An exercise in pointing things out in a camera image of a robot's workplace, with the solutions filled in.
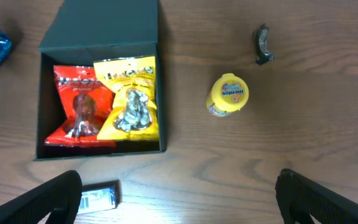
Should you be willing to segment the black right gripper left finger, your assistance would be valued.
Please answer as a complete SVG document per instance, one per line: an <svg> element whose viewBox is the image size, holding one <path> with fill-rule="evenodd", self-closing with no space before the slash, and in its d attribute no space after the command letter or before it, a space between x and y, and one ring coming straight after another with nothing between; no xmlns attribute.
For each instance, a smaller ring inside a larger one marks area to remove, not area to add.
<svg viewBox="0 0 358 224"><path fill-rule="evenodd" d="M0 223L73 223L80 205L82 182L75 170L50 181L0 206Z"/></svg>

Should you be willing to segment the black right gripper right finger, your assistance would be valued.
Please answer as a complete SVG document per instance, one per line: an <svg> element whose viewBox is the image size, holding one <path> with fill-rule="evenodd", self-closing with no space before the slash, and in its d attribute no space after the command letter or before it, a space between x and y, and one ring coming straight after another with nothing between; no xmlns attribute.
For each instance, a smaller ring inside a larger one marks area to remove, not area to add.
<svg viewBox="0 0 358 224"><path fill-rule="evenodd" d="M282 169L275 184L285 224L358 223L358 204L296 173Z"/></svg>

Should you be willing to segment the blue Eclipse mints tin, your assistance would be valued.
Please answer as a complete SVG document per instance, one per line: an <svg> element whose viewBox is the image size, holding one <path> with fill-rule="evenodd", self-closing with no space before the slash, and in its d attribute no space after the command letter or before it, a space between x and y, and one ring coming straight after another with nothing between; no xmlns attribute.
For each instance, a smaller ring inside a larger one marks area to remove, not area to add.
<svg viewBox="0 0 358 224"><path fill-rule="evenodd" d="M117 187L114 184L86 185L82 188L77 214L102 212L118 206Z"/></svg>

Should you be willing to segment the red Hacks candy bag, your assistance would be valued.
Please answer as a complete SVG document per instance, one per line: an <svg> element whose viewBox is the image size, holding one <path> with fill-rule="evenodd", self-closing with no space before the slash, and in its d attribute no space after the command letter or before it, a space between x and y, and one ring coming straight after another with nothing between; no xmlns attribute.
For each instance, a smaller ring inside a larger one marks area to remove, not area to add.
<svg viewBox="0 0 358 224"><path fill-rule="evenodd" d="M55 65L54 80L66 121L45 139L50 146L115 147L113 140L98 140L112 111L114 93L97 78L93 67Z"/></svg>

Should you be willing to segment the yellow Hacks candy bag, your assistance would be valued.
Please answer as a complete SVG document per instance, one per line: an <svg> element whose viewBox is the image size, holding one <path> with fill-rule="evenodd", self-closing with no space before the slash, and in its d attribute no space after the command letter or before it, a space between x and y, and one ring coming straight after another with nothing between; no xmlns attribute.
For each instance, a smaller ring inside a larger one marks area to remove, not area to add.
<svg viewBox="0 0 358 224"><path fill-rule="evenodd" d="M115 97L99 140L158 140L155 56L121 57L94 62L96 78Z"/></svg>

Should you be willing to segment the yellow Mentos gum bottle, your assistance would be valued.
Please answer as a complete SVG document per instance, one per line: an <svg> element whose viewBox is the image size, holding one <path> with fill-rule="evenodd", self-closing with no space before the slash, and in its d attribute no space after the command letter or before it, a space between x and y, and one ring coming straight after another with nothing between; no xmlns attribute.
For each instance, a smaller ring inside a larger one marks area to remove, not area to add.
<svg viewBox="0 0 358 224"><path fill-rule="evenodd" d="M241 110L249 99L245 81L233 73L225 73L213 85L206 99L208 111L217 117L225 117Z"/></svg>

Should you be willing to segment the black crumpled snack wrapper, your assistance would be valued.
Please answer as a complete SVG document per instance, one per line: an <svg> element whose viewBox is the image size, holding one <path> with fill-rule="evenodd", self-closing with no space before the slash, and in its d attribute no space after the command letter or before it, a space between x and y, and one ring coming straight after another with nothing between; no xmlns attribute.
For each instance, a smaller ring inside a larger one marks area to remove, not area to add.
<svg viewBox="0 0 358 224"><path fill-rule="evenodd" d="M263 65L274 60L274 55L267 49L269 30L270 29L266 24L262 24L253 32L253 40L257 53L256 64L258 65Z"/></svg>

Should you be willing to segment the dark green open box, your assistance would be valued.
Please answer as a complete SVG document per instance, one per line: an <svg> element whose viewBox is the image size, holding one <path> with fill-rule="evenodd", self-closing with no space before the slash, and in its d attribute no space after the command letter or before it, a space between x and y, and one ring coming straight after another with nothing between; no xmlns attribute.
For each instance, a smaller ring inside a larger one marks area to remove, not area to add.
<svg viewBox="0 0 358 224"><path fill-rule="evenodd" d="M165 85L158 49L158 0L65 0L40 45L40 84L35 158L129 156L167 150ZM154 55L157 67L157 141L119 141L116 147L47 146L65 120L53 77L54 65L90 67L97 60Z"/></svg>

